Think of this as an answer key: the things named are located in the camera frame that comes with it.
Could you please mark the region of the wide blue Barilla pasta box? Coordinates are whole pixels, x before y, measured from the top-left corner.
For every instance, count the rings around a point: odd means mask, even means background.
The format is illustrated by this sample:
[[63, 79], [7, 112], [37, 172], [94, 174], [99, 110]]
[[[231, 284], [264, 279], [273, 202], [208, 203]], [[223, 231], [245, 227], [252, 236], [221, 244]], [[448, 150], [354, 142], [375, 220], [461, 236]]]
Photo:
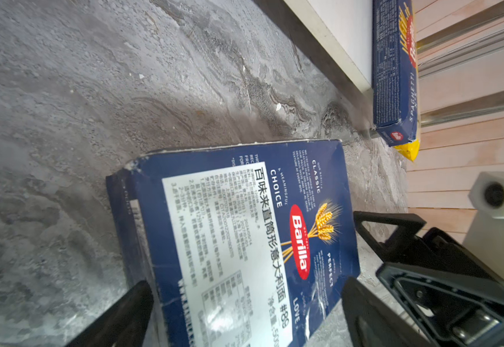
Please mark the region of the wide blue Barilla pasta box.
[[105, 185], [146, 346], [304, 346], [360, 274], [339, 140], [158, 150]]

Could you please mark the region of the aluminium wall frame rail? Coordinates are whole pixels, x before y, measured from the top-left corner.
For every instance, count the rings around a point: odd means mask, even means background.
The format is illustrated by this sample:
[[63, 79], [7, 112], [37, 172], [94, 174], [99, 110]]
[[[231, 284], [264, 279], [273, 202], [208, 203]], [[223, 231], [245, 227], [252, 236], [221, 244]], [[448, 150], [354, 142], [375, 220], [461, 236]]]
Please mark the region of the aluminium wall frame rail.
[[504, 1], [416, 1], [421, 125], [504, 112]]

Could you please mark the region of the white two-tier shelf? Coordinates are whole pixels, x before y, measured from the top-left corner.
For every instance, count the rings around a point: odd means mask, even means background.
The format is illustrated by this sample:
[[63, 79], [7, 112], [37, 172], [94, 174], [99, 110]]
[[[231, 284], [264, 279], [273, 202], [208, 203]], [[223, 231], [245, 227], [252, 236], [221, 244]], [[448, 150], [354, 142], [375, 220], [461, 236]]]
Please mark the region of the white two-tier shelf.
[[365, 0], [286, 0], [362, 93], [372, 88], [373, 2]]

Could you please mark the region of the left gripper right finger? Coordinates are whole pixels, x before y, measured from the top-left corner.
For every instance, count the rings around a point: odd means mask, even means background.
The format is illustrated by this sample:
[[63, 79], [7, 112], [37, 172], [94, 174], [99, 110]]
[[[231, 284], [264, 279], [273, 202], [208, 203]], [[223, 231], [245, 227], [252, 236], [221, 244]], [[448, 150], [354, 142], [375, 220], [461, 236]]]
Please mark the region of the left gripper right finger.
[[354, 346], [432, 346], [356, 278], [346, 280], [341, 304]]

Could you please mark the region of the yellow Pastatime spaghetti pack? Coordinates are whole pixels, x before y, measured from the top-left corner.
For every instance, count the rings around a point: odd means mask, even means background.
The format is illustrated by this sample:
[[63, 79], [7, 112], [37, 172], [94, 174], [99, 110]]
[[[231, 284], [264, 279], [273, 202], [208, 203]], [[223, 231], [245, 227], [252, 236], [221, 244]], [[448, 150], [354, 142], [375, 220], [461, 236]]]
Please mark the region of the yellow Pastatime spaghetti pack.
[[415, 162], [420, 151], [420, 138], [410, 143], [394, 146], [394, 149], [406, 159]]

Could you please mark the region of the narrow blue Barilla spaghetti box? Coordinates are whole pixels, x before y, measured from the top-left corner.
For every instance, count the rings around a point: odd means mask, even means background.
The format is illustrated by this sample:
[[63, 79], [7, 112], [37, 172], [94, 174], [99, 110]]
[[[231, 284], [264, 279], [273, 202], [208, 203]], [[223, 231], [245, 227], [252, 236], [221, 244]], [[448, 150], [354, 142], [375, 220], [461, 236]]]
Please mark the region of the narrow blue Barilla spaghetti box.
[[418, 131], [418, 60], [411, 1], [373, 3], [373, 124], [391, 147]]

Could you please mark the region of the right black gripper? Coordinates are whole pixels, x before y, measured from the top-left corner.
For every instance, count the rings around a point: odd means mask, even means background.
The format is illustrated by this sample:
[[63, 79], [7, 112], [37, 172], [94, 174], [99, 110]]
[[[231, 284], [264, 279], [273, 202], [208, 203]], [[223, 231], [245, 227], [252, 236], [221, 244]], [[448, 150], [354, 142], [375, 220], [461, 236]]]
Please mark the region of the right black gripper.
[[[357, 233], [383, 261], [376, 275], [428, 340], [504, 346], [504, 280], [450, 235], [413, 213], [353, 212]], [[364, 222], [394, 226], [377, 241]]]

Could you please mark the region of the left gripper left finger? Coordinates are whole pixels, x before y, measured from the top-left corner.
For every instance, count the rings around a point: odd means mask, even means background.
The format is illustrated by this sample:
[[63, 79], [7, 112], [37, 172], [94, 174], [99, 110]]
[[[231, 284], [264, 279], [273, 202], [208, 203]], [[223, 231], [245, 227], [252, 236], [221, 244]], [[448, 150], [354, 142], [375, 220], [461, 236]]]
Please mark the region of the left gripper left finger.
[[154, 303], [152, 289], [139, 281], [69, 346], [142, 346]]

